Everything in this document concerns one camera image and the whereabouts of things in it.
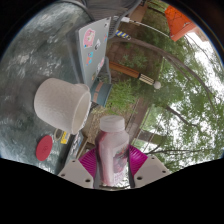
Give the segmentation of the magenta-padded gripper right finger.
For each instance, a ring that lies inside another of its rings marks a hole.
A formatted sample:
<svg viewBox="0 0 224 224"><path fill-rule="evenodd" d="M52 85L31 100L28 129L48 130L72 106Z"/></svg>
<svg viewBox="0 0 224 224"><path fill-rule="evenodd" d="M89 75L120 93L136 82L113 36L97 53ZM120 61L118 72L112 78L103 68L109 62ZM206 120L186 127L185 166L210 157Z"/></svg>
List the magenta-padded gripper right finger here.
<svg viewBox="0 0 224 224"><path fill-rule="evenodd" d="M129 146L128 162L131 187L143 187L170 174L156 156L147 156L134 146Z"/></svg>

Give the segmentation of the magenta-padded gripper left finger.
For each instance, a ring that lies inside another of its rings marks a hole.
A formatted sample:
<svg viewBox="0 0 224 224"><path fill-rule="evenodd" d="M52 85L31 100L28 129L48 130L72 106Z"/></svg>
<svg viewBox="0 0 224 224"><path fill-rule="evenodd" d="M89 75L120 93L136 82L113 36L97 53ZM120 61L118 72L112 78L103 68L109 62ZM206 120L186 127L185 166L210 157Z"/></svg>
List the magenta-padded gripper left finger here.
<svg viewBox="0 0 224 224"><path fill-rule="evenodd" d="M58 174L84 188L93 188L97 173L97 159L95 149L91 149L79 159L69 161Z"/></svg>

